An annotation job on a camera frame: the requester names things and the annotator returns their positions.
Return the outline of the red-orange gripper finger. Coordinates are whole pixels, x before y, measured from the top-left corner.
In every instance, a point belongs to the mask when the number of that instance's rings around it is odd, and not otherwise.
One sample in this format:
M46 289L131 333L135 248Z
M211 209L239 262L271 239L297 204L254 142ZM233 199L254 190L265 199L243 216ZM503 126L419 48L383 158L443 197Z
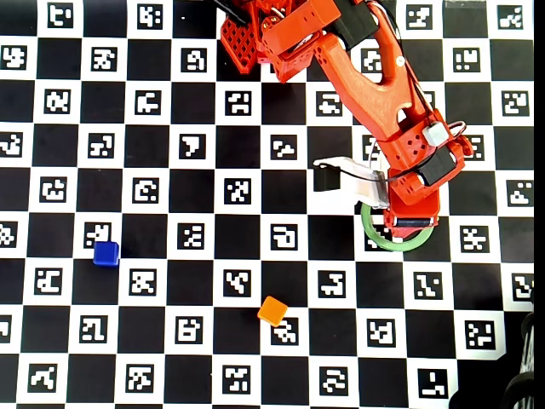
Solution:
M435 227L438 224L437 212L395 213L384 211L385 226L395 238L406 239L413 233Z

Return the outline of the red-orange gripper body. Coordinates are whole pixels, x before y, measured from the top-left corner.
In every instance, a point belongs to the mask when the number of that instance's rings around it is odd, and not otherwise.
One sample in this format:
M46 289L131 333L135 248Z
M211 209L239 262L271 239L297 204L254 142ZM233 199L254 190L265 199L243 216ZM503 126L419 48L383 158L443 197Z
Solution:
M388 226L434 226L439 215L439 190L422 176L409 174L388 183Z

